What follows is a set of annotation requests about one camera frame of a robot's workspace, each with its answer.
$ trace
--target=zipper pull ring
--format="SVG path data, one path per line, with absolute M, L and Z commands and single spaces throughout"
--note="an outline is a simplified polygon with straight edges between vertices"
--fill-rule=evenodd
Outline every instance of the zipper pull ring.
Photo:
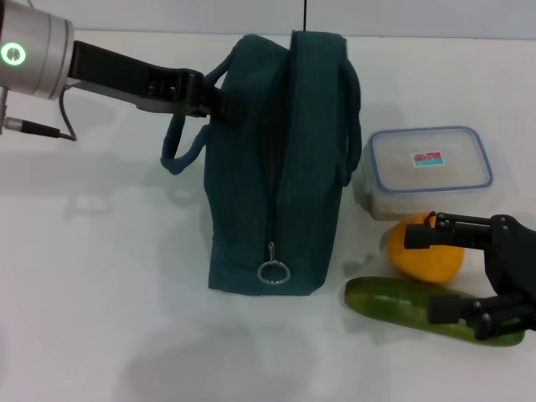
M 270 251 L 270 262 L 274 262 L 276 260 L 276 245 L 273 241 L 268 244 L 268 251 Z
M 270 254 L 270 260 L 260 265 L 259 269 L 257 270 L 257 276 L 266 285 L 281 285 L 291 279 L 291 270 L 288 269 L 288 266 L 276 260 L 276 245 L 273 241 L 268 243 L 268 251 Z M 271 271 L 271 273 L 265 272 L 265 269 L 268 269 Z M 279 271 L 276 272 L 276 276 L 279 276 L 278 279 L 265 277 L 265 275 L 273 276 L 274 270 Z

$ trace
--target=orange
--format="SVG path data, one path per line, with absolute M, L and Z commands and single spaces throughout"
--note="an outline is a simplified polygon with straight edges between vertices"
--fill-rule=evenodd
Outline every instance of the orange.
M 428 214 L 400 222 L 394 227 L 389 239 L 389 261 L 393 267 L 419 281 L 446 283 L 461 269 L 464 250 L 448 245 L 432 245 L 429 249 L 407 250 L 404 248 L 405 228 L 408 224 L 423 224 Z M 430 219 L 435 226 L 436 217 Z

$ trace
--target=black antenna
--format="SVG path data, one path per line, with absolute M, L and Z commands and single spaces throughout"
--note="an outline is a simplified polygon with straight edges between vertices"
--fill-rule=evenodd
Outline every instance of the black antenna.
M 307 0 L 303 0 L 303 30 L 307 31 Z

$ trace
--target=green indicator light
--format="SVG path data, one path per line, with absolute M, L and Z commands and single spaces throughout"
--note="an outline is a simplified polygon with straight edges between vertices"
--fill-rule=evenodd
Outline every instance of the green indicator light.
M 2 60 L 9 65 L 20 65 L 26 60 L 26 52 L 23 47 L 14 42 L 3 45 L 0 54 Z

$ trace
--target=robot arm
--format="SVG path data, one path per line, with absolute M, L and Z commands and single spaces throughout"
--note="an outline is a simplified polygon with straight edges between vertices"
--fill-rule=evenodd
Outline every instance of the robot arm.
M 3 125 L 19 131 L 39 126 L 5 116 L 8 90 L 54 100 L 71 86 L 144 111 L 225 117 L 225 94 L 206 86 L 198 71 L 158 67 L 73 36 L 73 24 L 66 19 L 0 0 L 0 133 Z
M 433 296 L 428 310 L 430 323 L 465 319 L 479 340 L 536 330 L 536 270 L 532 267 L 536 261 L 536 232 L 507 215 L 484 219 L 439 213 L 435 227 L 429 223 L 409 224 L 406 229 L 406 249 L 427 249 L 431 245 L 483 250 L 486 275 L 497 296 Z

